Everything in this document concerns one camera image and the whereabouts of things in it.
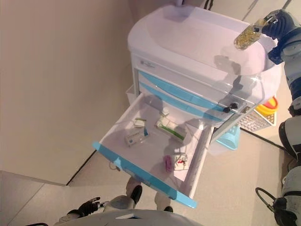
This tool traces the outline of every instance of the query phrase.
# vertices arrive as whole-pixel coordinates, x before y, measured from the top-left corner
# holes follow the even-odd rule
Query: white cart
[[[280,67],[267,59],[274,41],[263,37],[246,51],[233,46],[247,25],[190,6],[164,6],[141,19],[128,37],[134,101],[94,147],[136,179],[195,208],[210,141],[279,87]],[[155,127],[164,107],[186,129],[182,143]],[[149,136],[129,147],[124,137],[135,118],[147,120]],[[189,169],[166,172],[163,157],[177,153],[188,156]]]

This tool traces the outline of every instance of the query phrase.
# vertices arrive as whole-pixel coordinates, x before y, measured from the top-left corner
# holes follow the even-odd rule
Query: open drawer
[[[182,142],[155,126],[164,107],[169,109],[166,118],[185,128],[186,136]],[[125,136],[134,127],[136,118],[146,120],[145,127],[149,135],[142,142],[129,146]],[[175,201],[195,208],[197,203],[192,198],[212,132],[213,127],[196,119],[195,115],[155,95],[141,93],[102,140],[94,143],[94,148],[137,180]],[[163,157],[179,153],[186,154],[189,169],[167,172]]]

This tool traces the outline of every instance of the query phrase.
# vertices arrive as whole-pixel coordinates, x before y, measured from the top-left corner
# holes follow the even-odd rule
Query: blue drawer trim
[[[109,150],[107,147],[101,145],[98,142],[93,143],[93,147],[97,151],[99,151],[102,155],[104,155],[108,160],[110,160],[112,163],[114,163],[118,168],[127,172],[134,178],[142,181],[147,186],[150,186],[151,188],[153,188],[157,191],[167,194],[171,199],[173,199],[181,204],[184,204],[191,208],[197,207],[198,203],[196,201],[187,197],[183,193],[173,189],[171,186],[165,184],[163,181],[154,177],[150,173],[146,172],[145,170],[141,169],[140,167],[132,164],[128,160],[122,158],[118,154]]]
[[[207,114],[197,108],[194,108],[194,107],[191,107],[179,100],[176,100],[172,97],[169,97],[168,95],[164,94],[164,93],[161,93],[160,91],[152,88],[152,87],[149,87],[148,85],[144,84],[143,82],[139,82],[140,86],[144,87],[145,89],[147,89],[150,93],[156,95],[158,98],[160,98],[161,100],[171,104],[172,106],[175,106],[183,111],[186,111],[186,112],[189,112],[191,114],[194,114],[194,115],[197,115],[201,118],[206,118],[206,119],[210,119],[210,120],[213,120],[213,121],[222,121],[221,119],[219,118],[216,118],[210,114]]]
[[[179,87],[176,87],[170,83],[162,81],[161,79],[157,79],[156,77],[149,75],[145,72],[141,72],[141,71],[139,71],[139,72],[148,81],[150,81],[154,85],[158,86],[160,89],[164,90],[166,93],[169,93],[170,95],[173,95],[181,100],[187,101],[189,103],[192,103],[192,104],[200,106],[200,107],[223,112],[223,107],[221,107],[221,106],[218,106],[202,97],[199,97],[192,93],[189,93],[189,92],[187,92]]]

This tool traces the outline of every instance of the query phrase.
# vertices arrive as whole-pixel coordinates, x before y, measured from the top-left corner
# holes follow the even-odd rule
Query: wall
[[[66,184],[127,108],[127,1],[1,1],[1,170]]]

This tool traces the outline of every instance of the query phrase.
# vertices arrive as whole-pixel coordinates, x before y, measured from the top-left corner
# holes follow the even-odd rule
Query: pink item
[[[172,172],[173,171],[173,168],[172,168],[172,158],[170,155],[165,155],[163,157],[163,161],[164,161],[164,164],[165,164],[165,169],[166,169],[166,172]]]

